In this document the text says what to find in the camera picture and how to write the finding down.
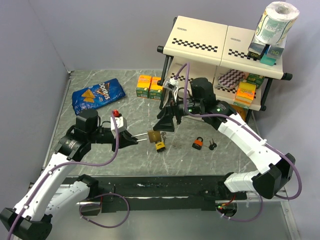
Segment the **orange padlock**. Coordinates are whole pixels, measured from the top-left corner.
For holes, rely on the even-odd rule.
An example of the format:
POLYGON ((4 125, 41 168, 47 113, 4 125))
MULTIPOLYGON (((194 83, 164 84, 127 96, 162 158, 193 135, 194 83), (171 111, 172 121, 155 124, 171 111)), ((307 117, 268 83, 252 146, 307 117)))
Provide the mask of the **orange padlock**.
POLYGON ((201 150, 203 147, 203 138, 201 136, 197 137, 194 140, 192 147, 196 150, 201 150))

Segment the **black-headed keys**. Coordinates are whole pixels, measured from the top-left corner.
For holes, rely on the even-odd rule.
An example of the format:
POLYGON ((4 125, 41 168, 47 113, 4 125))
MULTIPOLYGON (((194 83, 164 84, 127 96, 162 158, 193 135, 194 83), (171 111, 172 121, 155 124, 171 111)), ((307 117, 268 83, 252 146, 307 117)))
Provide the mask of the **black-headed keys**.
POLYGON ((217 147, 217 144, 215 143, 214 139, 212 138, 210 141, 209 141, 209 149, 211 151, 213 151, 215 148, 217 147))

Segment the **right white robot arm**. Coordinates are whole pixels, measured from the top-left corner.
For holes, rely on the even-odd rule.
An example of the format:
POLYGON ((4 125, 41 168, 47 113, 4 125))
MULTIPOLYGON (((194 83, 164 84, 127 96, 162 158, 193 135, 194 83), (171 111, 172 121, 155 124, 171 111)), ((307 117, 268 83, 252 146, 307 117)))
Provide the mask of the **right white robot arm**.
POLYGON ((213 85, 205 77, 190 82, 191 92, 179 97, 179 82, 169 78, 163 87, 168 90, 168 100, 157 115, 155 131, 174 132, 182 117, 201 118, 207 124, 234 142, 254 163, 256 171, 231 173, 218 193, 230 199, 237 192, 255 192, 265 199, 272 199, 292 178, 295 158, 291 154, 281 155, 260 138, 243 121, 242 117, 227 102, 216 99, 213 85))

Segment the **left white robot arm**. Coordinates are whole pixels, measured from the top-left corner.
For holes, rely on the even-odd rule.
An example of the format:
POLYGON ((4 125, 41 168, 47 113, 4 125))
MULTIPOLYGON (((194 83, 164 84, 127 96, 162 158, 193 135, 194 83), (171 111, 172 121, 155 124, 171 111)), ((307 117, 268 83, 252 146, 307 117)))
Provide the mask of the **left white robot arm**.
POLYGON ((13 207, 4 208, 0 220, 12 235, 22 240, 45 240, 53 222, 75 203, 100 198, 99 182, 88 175, 81 175, 69 190, 54 197, 56 191, 77 165, 88 166, 83 157, 93 144, 110 144, 114 160, 118 150, 138 144, 138 139, 127 130, 127 120, 117 110, 110 116, 110 127, 103 122, 95 109, 82 110, 54 149, 49 163, 26 195, 13 207))

